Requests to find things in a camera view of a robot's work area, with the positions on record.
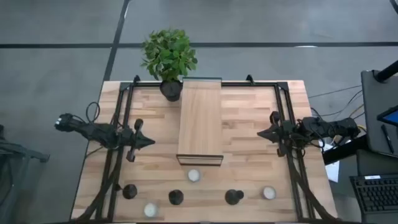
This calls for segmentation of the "black round pole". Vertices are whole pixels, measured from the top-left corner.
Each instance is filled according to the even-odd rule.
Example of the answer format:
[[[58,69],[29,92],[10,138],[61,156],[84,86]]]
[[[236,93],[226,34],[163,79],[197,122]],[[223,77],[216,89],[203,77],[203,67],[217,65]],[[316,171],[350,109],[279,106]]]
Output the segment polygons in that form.
[[[374,72],[374,79],[379,83],[384,83],[396,73],[398,73],[398,60],[385,69]]]

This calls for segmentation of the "black candlestick holder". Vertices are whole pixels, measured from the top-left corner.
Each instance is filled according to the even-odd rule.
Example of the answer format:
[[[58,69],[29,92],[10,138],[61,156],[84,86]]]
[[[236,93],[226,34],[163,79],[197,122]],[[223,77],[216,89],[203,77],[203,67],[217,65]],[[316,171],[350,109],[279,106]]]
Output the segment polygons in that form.
[[[224,199],[229,205],[236,205],[244,197],[244,192],[242,190],[230,189],[227,190]]]
[[[133,199],[137,195],[137,187],[134,184],[127,184],[124,187],[121,187],[119,184],[113,185],[115,191],[121,191],[122,196],[125,199]]]
[[[172,205],[180,205],[184,200],[184,194],[181,190],[175,189],[169,192],[169,202]]]

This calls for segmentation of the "green potted plant black pot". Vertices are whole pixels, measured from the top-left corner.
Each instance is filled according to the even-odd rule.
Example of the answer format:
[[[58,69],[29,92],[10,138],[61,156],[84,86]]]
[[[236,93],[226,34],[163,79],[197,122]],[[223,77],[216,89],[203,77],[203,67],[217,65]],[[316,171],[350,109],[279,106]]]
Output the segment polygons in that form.
[[[197,69],[196,51],[183,29],[152,31],[142,43],[141,66],[160,81],[160,92],[171,102],[178,101],[183,84],[179,77],[187,77]]]

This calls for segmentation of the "grey side table top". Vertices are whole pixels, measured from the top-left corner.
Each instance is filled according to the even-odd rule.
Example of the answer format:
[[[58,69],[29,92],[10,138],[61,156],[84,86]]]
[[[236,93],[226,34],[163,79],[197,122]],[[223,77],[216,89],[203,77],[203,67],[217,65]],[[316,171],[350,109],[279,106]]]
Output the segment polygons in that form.
[[[398,156],[397,127],[377,120],[377,115],[398,105],[398,76],[392,76],[385,83],[374,79],[372,71],[361,72],[363,101],[369,148],[373,151]],[[394,147],[391,154],[381,126],[385,125]]]

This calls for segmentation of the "black desk beam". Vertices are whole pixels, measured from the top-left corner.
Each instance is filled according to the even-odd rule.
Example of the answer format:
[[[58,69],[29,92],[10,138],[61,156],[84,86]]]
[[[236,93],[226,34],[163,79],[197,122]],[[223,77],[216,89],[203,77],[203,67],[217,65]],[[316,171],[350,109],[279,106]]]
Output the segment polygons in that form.
[[[369,150],[367,135],[358,137],[348,143],[329,149],[322,153],[325,165],[332,164],[347,157],[353,156],[358,150]]]

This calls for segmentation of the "black pen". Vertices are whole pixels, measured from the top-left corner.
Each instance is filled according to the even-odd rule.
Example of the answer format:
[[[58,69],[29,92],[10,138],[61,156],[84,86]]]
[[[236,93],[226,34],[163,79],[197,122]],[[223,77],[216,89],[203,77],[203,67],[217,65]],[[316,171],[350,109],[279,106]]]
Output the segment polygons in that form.
[[[393,145],[392,145],[392,141],[391,141],[391,139],[390,139],[390,137],[389,137],[389,134],[388,134],[388,132],[387,132],[386,126],[383,124],[383,125],[381,126],[381,129],[382,129],[383,135],[384,135],[384,137],[385,137],[385,139],[386,139],[386,142],[387,142],[387,145],[388,145],[388,147],[389,147],[389,150],[390,150],[391,154],[394,154],[394,147],[393,147]]]

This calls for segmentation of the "tablet with blue screen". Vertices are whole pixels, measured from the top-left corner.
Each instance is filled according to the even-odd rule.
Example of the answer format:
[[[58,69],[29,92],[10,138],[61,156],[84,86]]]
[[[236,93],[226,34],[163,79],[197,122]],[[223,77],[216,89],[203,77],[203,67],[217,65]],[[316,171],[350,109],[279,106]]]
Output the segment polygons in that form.
[[[398,127],[398,105],[377,115],[377,120]]]

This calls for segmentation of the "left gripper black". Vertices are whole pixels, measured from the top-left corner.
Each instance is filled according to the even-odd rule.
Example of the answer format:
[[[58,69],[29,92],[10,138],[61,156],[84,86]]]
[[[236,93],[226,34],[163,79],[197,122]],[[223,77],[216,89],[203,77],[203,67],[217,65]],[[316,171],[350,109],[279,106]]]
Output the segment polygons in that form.
[[[147,146],[151,146],[155,144],[155,141],[151,138],[148,138],[143,135],[141,132],[142,126],[144,122],[142,119],[137,119],[134,123],[134,129],[131,129],[129,126],[126,126],[121,131],[121,144],[123,146],[130,146],[130,150],[127,152],[126,159],[129,162],[135,161],[134,151],[143,149]]]

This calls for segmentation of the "wooden shelf black metal frame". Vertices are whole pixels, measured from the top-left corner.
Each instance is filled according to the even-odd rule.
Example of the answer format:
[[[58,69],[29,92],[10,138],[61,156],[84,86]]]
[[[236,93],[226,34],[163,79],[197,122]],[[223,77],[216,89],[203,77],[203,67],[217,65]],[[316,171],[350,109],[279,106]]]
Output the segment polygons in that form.
[[[177,160],[181,166],[222,164],[221,78],[184,78]]]

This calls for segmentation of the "white tealight candle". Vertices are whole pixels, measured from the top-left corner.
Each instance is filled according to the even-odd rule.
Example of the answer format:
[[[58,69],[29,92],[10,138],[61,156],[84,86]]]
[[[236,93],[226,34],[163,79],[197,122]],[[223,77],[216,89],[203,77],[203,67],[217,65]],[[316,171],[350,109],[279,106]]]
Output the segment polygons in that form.
[[[198,182],[201,179],[201,173],[197,169],[190,169],[188,171],[187,177],[191,182]]]
[[[144,207],[144,215],[147,218],[154,218],[157,216],[158,207],[154,203],[147,203]]]
[[[263,187],[263,189],[262,189],[262,196],[263,196],[265,199],[268,199],[268,200],[273,200],[273,199],[275,199],[275,198],[276,198],[276,191],[275,191],[275,188],[273,188],[273,187],[271,187],[271,186],[265,186],[265,187]]]

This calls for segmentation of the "black computer keyboard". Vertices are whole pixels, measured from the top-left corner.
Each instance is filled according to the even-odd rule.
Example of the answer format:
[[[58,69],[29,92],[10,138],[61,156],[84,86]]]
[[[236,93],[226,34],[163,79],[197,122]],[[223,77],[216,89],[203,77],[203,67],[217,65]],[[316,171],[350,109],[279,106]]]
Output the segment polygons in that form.
[[[349,179],[362,214],[398,213],[398,174]]]

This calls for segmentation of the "white paper sheet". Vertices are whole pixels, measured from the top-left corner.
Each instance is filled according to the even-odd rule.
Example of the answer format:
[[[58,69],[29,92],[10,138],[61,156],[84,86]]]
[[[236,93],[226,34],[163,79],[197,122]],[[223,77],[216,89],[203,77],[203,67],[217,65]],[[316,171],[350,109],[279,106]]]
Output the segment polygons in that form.
[[[329,149],[332,149],[333,146],[330,144],[326,144],[323,147],[323,151],[326,152]],[[325,169],[326,169],[326,174],[328,177],[328,180],[334,182],[334,183],[338,183],[338,177],[339,177],[339,169],[340,169],[340,162],[334,162],[328,165],[325,165]]]

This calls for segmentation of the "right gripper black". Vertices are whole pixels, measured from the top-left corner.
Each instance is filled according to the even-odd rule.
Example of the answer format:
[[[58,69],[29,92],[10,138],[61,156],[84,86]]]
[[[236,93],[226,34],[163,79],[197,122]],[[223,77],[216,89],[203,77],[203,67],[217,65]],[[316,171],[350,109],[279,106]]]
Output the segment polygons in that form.
[[[280,113],[273,111],[270,115],[271,126],[268,129],[259,131],[257,135],[272,143],[279,145],[277,155],[284,157],[292,152],[293,140],[291,138],[293,124],[290,121],[282,121]]]

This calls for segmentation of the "dark grey chair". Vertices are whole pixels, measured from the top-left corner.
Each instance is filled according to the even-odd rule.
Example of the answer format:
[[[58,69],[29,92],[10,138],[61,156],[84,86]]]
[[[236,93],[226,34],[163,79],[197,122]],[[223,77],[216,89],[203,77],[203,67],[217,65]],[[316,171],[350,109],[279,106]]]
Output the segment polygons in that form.
[[[19,192],[27,175],[27,167],[31,159],[38,159],[45,163],[49,161],[49,154],[27,149],[20,144],[11,143],[4,137],[4,126],[0,124],[0,176],[1,169],[7,164],[10,187],[5,196],[0,200],[0,224],[10,224],[11,214],[17,202]],[[12,173],[11,159],[21,160],[18,173]]]

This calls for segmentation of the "black metal rig frame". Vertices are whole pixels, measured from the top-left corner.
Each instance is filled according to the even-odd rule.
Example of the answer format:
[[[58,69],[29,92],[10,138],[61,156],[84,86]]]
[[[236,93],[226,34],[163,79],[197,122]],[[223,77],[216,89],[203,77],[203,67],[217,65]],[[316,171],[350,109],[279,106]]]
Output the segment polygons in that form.
[[[143,133],[155,141],[136,153],[134,162],[126,160],[126,150],[108,156],[91,142],[82,173],[71,219],[80,216],[99,192],[106,167],[115,170],[116,183],[134,184],[137,196],[125,199],[121,192],[106,192],[102,213],[92,222],[145,223],[147,203],[158,207],[153,222],[294,222],[307,217],[307,201],[299,186],[290,180],[288,160],[277,155],[277,146],[257,133],[269,127],[269,115],[278,111],[283,118],[310,116],[310,107],[301,80],[225,81],[221,87],[222,151],[221,166],[199,166],[201,179],[189,181],[189,166],[177,160],[180,128],[179,101],[169,102],[155,81],[135,82],[132,90],[123,81],[103,84],[99,122],[111,119],[115,109],[129,124],[143,120]],[[262,189],[275,188],[276,198],[265,199]],[[169,192],[181,190],[180,205],[169,202]],[[242,190],[244,197],[236,205],[226,203],[227,190]]]

